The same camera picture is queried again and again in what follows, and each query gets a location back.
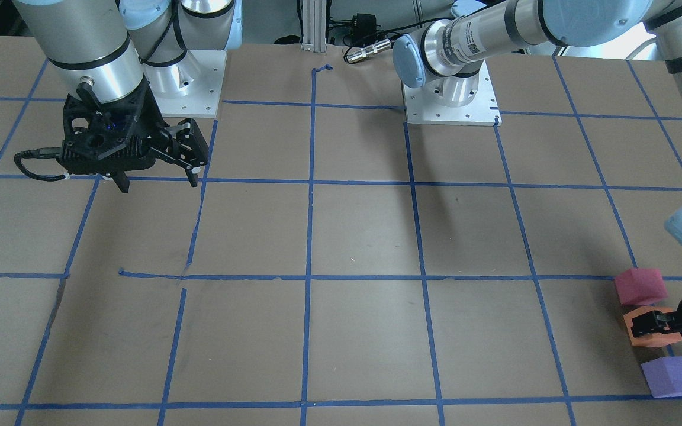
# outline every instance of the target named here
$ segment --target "robotic arm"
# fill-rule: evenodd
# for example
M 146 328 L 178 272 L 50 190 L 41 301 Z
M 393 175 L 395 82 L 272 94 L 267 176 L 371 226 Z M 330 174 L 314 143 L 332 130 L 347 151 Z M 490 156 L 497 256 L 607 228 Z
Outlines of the robotic arm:
M 408 96 L 407 101 L 425 98 L 441 105 L 441 111 L 462 108 L 481 91 L 479 71 L 488 57 L 546 41 L 557 46 L 596 46 L 639 22 L 656 35 L 682 96 L 682 0 L 506 0 L 404 35 L 393 47 L 394 66 L 408 88 L 420 90 L 419 96 Z M 491 121 L 495 112 L 490 111 Z M 470 117 L 465 111 L 455 115 Z M 665 228 L 682 244 L 682 209 Z M 650 312 L 634 318 L 634 324 L 634 336 L 682 333 L 682 302 L 677 312 Z
M 240 45 L 240 4 L 122 0 L 118 10 L 112 0 L 14 0 L 69 92 L 62 146 L 22 151 L 17 167 L 45 181 L 98 173 L 127 192 L 125 172 L 162 159 L 184 168 L 196 186 L 207 141 L 191 118 L 168 126 L 155 95 L 184 96 L 205 80 L 189 49 Z M 67 173 L 37 175 L 23 159 L 56 159 Z

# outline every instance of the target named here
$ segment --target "orange foam cube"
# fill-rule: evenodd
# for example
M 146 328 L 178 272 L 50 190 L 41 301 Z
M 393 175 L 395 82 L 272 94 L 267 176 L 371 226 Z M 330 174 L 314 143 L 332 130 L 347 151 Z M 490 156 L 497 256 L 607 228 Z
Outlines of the orange foam cube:
M 641 337 L 633 337 L 633 331 L 630 330 L 633 327 L 633 318 L 639 315 L 646 314 L 647 312 L 660 311 L 660 312 L 675 312 L 673 308 L 666 308 L 663 306 L 642 306 L 640 308 L 634 309 L 623 315 L 625 319 L 625 327 L 628 329 L 628 337 L 630 337 L 630 343 L 633 346 L 646 346 L 650 348 L 661 348 L 667 345 L 672 345 L 673 343 L 680 342 L 682 336 L 680 333 L 670 333 L 670 334 L 647 334 Z

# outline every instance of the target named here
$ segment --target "grid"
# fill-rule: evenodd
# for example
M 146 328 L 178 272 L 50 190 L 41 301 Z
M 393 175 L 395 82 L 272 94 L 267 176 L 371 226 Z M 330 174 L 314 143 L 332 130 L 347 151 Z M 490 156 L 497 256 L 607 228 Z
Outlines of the grid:
M 173 376 L 175 372 L 176 365 L 176 354 L 178 353 L 179 338 L 182 332 L 182 321 L 185 318 L 186 309 L 186 288 L 181 289 L 181 294 L 179 295 L 179 305 L 178 313 L 176 314 L 176 321 L 170 325 L 174 329 L 172 346 L 170 348 L 170 355 L 168 361 L 168 367 L 165 374 L 165 385 L 163 386 L 162 400 L 160 402 L 133 402 L 133 404 L 114 404 L 113 402 L 73 402 L 72 404 L 44 404 L 43 402 L 31 402 L 31 394 L 38 377 L 38 372 L 40 371 L 41 361 L 46 351 L 49 343 L 49 337 L 52 330 L 52 324 L 57 315 L 57 308 L 59 307 L 59 302 L 55 303 L 52 310 L 52 314 L 49 317 L 48 324 L 43 334 L 43 339 L 41 339 L 40 346 L 38 347 L 38 353 L 36 354 L 35 361 L 33 362 L 33 368 L 30 373 L 30 379 L 28 380 L 24 396 L 22 396 L 22 401 L 20 404 L 0 404 L 0 411 L 12 411 L 17 412 L 17 417 L 15 419 L 16 425 L 22 424 L 24 421 L 24 416 L 29 411 L 41 411 L 41 410 L 74 410 L 74 409 L 87 409 L 87 410 L 128 410 L 128 409 L 138 409 L 138 410 L 155 410 L 159 412 L 157 416 L 157 424 L 165 423 L 166 412 L 171 409 L 250 409 L 250 408 L 282 408 L 282 409 L 298 409 L 300 410 L 300 424 L 303 426 L 308 423 L 308 409 L 316 407 L 366 407 L 366 406 L 400 406 L 400 405 L 425 405 L 433 406 L 436 408 L 438 414 L 438 423 L 441 425 L 447 424 L 446 415 L 444 413 L 445 406 L 452 405 L 513 405 L 513 404 L 564 404 L 568 415 L 568 420 L 570 424 L 577 424 L 577 419 L 575 416 L 574 405 L 576 402 L 617 402 L 617 401 L 633 401 L 633 400 L 650 400 L 652 399 L 649 395 L 644 394 L 631 394 L 631 395 L 571 395 L 568 391 L 568 385 L 565 378 L 565 372 L 563 371 L 563 362 L 558 352 L 557 342 L 555 342 L 555 334 L 552 329 L 552 321 L 549 317 L 549 312 L 546 306 L 546 299 L 544 297 L 544 292 L 542 291 L 542 281 L 547 280 L 595 280 L 595 281 L 610 281 L 611 276 L 600 276 L 600 275 L 544 275 L 543 273 L 538 273 L 536 271 L 536 265 L 534 264 L 533 254 L 531 253 L 531 243 L 529 241 L 526 224 L 523 220 L 522 210 L 520 209 L 519 197 L 517 197 L 516 189 L 595 189 L 596 191 L 603 191 L 606 194 L 609 205 L 611 206 L 612 213 L 615 216 L 618 229 L 622 234 L 623 242 L 627 248 L 628 256 L 630 257 L 630 263 L 636 267 L 638 264 L 636 262 L 636 256 L 633 251 L 633 247 L 630 244 L 628 233 L 626 232 L 626 227 L 623 224 L 620 213 L 617 209 L 615 203 L 615 198 L 612 196 L 612 191 L 651 191 L 651 192 L 682 192 L 682 186 L 610 186 L 606 178 L 604 178 L 604 171 L 601 168 L 599 161 L 597 160 L 596 154 L 594 152 L 593 144 L 590 141 L 589 135 L 587 134 L 587 129 L 583 121 L 584 118 L 599 118 L 599 119 L 613 119 L 613 120 L 648 120 L 656 121 L 660 125 L 661 132 L 664 133 L 666 143 L 670 146 L 672 153 L 674 153 L 675 160 L 679 163 L 682 169 L 682 158 L 680 157 L 678 150 L 676 149 L 673 140 L 666 129 L 666 121 L 682 121 L 682 117 L 662 117 L 657 113 L 655 106 L 652 104 L 649 95 L 644 88 L 644 85 L 639 80 L 639 76 L 633 65 L 628 63 L 630 72 L 633 75 L 639 89 L 641 90 L 644 98 L 646 99 L 649 107 L 653 113 L 653 116 L 638 116 L 638 115 L 608 115 L 608 114 L 580 114 L 577 111 L 576 104 L 571 95 L 571 91 L 568 88 L 568 84 L 565 80 L 565 75 L 560 68 L 557 60 L 554 59 L 555 70 L 558 73 L 558 78 L 560 80 L 561 86 L 565 90 L 566 97 L 570 103 L 572 113 L 552 113 L 552 112 L 541 112 L 541 111 L 504 111 L 501 113 L 508 115 L 523 115 L 523 116 L 552 116 L 552 117 L 569 117 L 575 118 L 577 126 L 579 126 L 582 137 L 585 140 L 588 151 L 590 152 L 591 159 L 596 168 L 596 173 L 598 174 L 600 184 L 599 185 L 583 185 L 583 184 L 538 184 L 538 183 L 515 183 L 512 180 L 512 174 L 509 167 L 509 163 L 506 157 L 506 152 L 504 151 L 503 139 L 501 138 L 501 128 L 498 126 L 493 127 L 493 132 L 496 138 L 496 145 L 498 146 L 498 151 L 500 152 L 501 165 L 503 165 L 504 177 L 506 177 L 505 183 L 483 183 L 483 182 L 421 182 L 415 179 L 415 171 L 413 164 L 413 154 L 412 146 L 410 140 L 410 129 L 409 126 L 403 124 L 403 143 L 406 147 L 406 160 L 408 167 L 408 180 L 316 180 L 314 175 L 315 167 L 315 134 L 317 127 L 317 111 L 320 108 L 330 108 L 330 109 L 355 109 L 355 110 L 374 110 L 374 109 L 384 109 L 384 110 L 400 110 L 400 106 L 396 105 L 344 105 L 344 104 L 328 104 L 328 103 L 318 103 L 317 102 L 317 75 L 319 73 L 332 73 L 333 67 L 326 64 L 322 67 L 314 67 L 311 70 L 311 102 L 273 102 L 273 101 L 246 101 L 246 100 L 225 100 L 225 104 L 232 105 L 270 105 L 276 107 L 290 107 L 290 108 L 309 108 L 310 110 L 310 132 L 309 132 L 309 171 L 308 179 L 264 179 L 264 178 L 227 178 L 227 177 L 210 177 L 211 172 L 210 166 L 205 168 L 204 175 L 201 178 L 201 190 L 200 190 L 200 205 L 198 206 L 197 220 L 195 220 L 195 226 L 190 237 L 190 245 L 187 250 L 186 255 L 186 265 L 182 273 L 173 273 L 168 275 L 167 273 L 146 273 L 146 272 L 131 272 L 130 270 L 120 270 L 119 275 L 121 277 L 136 278 L 136 279 L 154 279 L 162 278 L 168 280 L 174 280 L 176 282 L 186 285 L 185 282 L 188 280 L 203 280 L 203 281 L 223 281 L 223 280 L 297 280 L 302 281 L 305 284 L 304 288 L 304 323 L 303 323 L 303 362 L 301 362 L 301 398 L 300 400 L 287 400 L 287 401 L 231 401 L 231 402 L 170 402 L 170 391 L 171 383 L 173 382 Z M 40 71 L 36 76 L 36 80 L 30 88 L 28 95 L 24 98 L 20 97 L 0 97 L 0 101 L 20 101 L 24 104 L 17 114 L 17 117 L 12 125 L 2 148 L 0 149 L 0 161 L 2 160 L 5 151 L 11 142 L 16 129 L 21 123 L 22 117 L 24 116 L 27 108 L 33 102 L 62 102 L 62 99 L 52 99 L 52 98 L 36 98 L 34 94 L 38 83 L 40 83 L 41 77 L 44 75 L 46 70 L 46 62 L 41 65 Z M 210 154 L 212 156 L 213 151 L 216 147 L 217 140 L 217 126 L 218 122 L 214 122 L 212 128 L 210 147 Z M 0 180 L 19 180 L 24 177 L 19 175 L 6 175 L 3 173 L 0 175 Z M 68 277 L 70 277 L 71 266 L 76 257 L 76 252 L 79 248 L 79 243 L 83 237 L 83 230 L 86 227 L 86 222 L 89 220 L 90 213 L 92 211 L 92 205 L 94 203 L 97 191 L 100 186 L 100 180 L 94 179 L 92 177 L 77 177 L 77 181 L 80 180 L 92 180 L 92 187 L 90 189 L 89 196 L 86 200 L 86 207 L 83 210 L 83 215 L 81 216 L 81 221 L 79 222 L 78 231 L 75 234 L 72 248 L 67 257 L 67 264 L 65 264 L 64 272 L 62 273 L 27 273 L 27 272 L 0 272 L 0 279 L 5 278 L 16 278 L 16 279 L 52 279 L 60 280 L 59 291 L 57 294 L 61 295 L 65 291 L 65 286 Z M 181 182 L 184 181 L 184 177 L 131 177 L 131 180 L 138 181 L 174 181 Z M 308 203 L 307 203 L 307 229 L 306 229 L 306 260 L 305 260 L 305 273 L 303 275 L 203 275 L 202 273 L 187 273 L 189 267 L 195 262 L 195 249 L 197 248 L 198 242 L 198 232 L 200 231 L 200 223 L 202 217 L 202 210 L 205 208 L 205 200 L 207 197 L 207 188 L 212 183 L 280 183 L 287 185 L 304 185 L 308 187 Z M 312 244 L 313 244 L 313 209 L 314 209 L 314 189 L 315 185 L 327 185 L 327 186 L 402 186 L 409 188 L 411 194 L 411 204 L 412 204 L 412 215 L 414 219 L 414 234 L 416 237 L 417 245 L 417 258 L 419 259 L 419 275 L 320 275 L 319 273 L 313 273 L 312 269 Z M 422 236 L 422 228 L 420 225 L 420 208 L 417 202 L 417 191 L 420 187 L 434 187 L 434 186 L 447 186 L 447 187 L 487 187 L 487 188 L 504 188 L 508 189 L 511 196 L 511 204 L 514 210 L 514 215 L 517 219 L 517 226 L 519 226 L 520 235 L 522 235 L 523 248 L 525 249 L 525 256 L 527 257 L 527 266 L 530 270 L 528 275 L 429 275 L 426 270 L 425 262 L 425 252 Z M 674 275 L 665 277 L 666 281 L 681 281 L 682 275 Z M 422 296 L 424 302 L 424 314 L 425 322 L 427 328 L 427 340 L 429 345 L 430 353 L 430 364 L 433 372 L 433 385 L 435 398 L 426 399 L 331 399 L 331 400 L 311 400 L 308 397 L 309 388 L 309 351 L 310 351 L 310 326 L 311 326 L 311 288 L 314 281 L 331 281 L 331 280 L 416 280 L 422 284 Z M 429 283 L 438 280 L 457 280 L 457 281 L 532 281 L 533 287 L 535 289 L 536 297 L 538 297 L 538 303 L 541 307 L 542 318 L 544 321 L 544 327 L 546 328 L 546 335 L 549 340 L 549 346 L 552 351 L 553 361 L 555 365 L 556 372 L 558 374 L 558 380 L 561 387 L 561 396 L 534 396 L 534 397 L 501 397 L 501 398 L 446 398 L 442 394 L 441 389 L 441 376 L 439 374 L 439 362 L 436 356 L 436 342 L 433 331 L 433 318 L 431 315 L 430 308 L 430 297 L 429 297 Z

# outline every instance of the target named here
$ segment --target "wire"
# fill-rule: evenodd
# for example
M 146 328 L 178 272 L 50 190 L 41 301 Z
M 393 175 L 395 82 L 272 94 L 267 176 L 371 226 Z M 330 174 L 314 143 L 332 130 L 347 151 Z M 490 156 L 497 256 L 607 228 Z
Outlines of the wire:
M 346 49 L 346 51 L 345 51 L 344 54 L 343 54 L 344 62 L 346 62 L 347 64 L 349 64 L 349 52 L 352 50 L 352 47 L 353 47 L 355 44 L 360 43 L 360 41 L 365 41 L 365 40 L 368 40 L 369 38 L 372 38 L 372 37 L 374 37 L 374 41 L 377 41 L 377 38 L 378 38 L 379 36 L 387 36 L 387 35 L 389 35 L 389 34 L 396 34 L 396 37 L 393 37 L 393 38 L 392 38 L 392 40 L 395 40 L 396 38 L 399 38 L 399 37 L 403 36 L 403 34 L 399 33 L 400 30 L 408 30 L 409 28 L 417 27 L 417 26 L 419 26 L 419 25 L 430 24 L 430 22 L 441 21 L 441 19 L 449 19 L 449 20 L 451 20 L 450 17 L 434 17 L 434 18 L 432 18 L 432 19 L 426 19 L 425 21 L 417 22 L 417 24 L 406 25 L 406 26 L 398 27 L 398 28 L 392 28 L 392 29 L 390 29 L 390 30 L 376 31 L 375 33 L 371 33 L 371 34 L 368 34 L 368 35 L 364 35 L 364 36 L 362 36 L 362 37 L 360 37 L 360 38 L 355 38 L 354 40 L 350 41 L 349 44 L 346 44 L 346 36 L 345 36 L 344 38 L 342 38 L 341 41 L 342 41 L 342 43 L 344 43 L 345 46 L 349 46 L 349 48 Z
M 28 170 L 24 164 L 22 164 L 22 159 L 58 159 L 59 158 L 59 148 L 39 148 L 30 151 L 21 151 L 14 155 L 14 164 L 28 178 L 40 180 L 42 182 L 57 182 L 63 180 L 65 175 L 57 176 L 44 176 L 37 175 L 36 173 Z

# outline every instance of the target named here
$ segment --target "cardboard surface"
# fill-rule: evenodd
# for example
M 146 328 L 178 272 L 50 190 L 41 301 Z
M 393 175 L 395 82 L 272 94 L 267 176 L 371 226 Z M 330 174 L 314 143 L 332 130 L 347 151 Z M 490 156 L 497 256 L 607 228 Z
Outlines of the cardboard surface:
M 682 424 L 612 283 L 682 298 L 664 65 L 495 57 L 503 125 L 438 127 L 388 52 L 341 53 L 231 52 L 200 186 L 158 164 L 122 195 L 15 174 L 65 90 L 0 38 L 0 424 Z

